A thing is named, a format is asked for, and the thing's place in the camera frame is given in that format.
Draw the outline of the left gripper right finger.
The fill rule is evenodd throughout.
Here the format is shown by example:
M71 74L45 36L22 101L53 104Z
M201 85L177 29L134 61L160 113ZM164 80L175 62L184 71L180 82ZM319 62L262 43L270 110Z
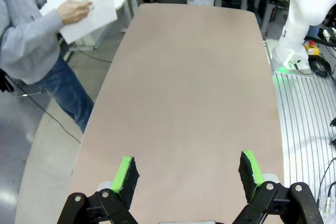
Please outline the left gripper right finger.
M306 183L290 187L265 180L250 150L242 151L238 168L247 205L234 223L264 223L269 215L279 216L283 223L323 223L312 192Z

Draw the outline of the person's right hand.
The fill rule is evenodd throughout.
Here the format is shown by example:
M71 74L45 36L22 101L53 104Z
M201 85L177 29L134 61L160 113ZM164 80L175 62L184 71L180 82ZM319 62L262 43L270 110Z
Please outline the person's right hand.
M71 25L86 18L91 5L92 2L66 1L57 8L57 12L64 25Z

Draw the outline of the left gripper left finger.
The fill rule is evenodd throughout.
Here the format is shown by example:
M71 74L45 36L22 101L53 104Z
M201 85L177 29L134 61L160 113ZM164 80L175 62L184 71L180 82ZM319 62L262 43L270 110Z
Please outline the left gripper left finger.
M123 157L109 188L91 196L72 193L60 213L58 223L137 223L129 212L140 177L133 156Z

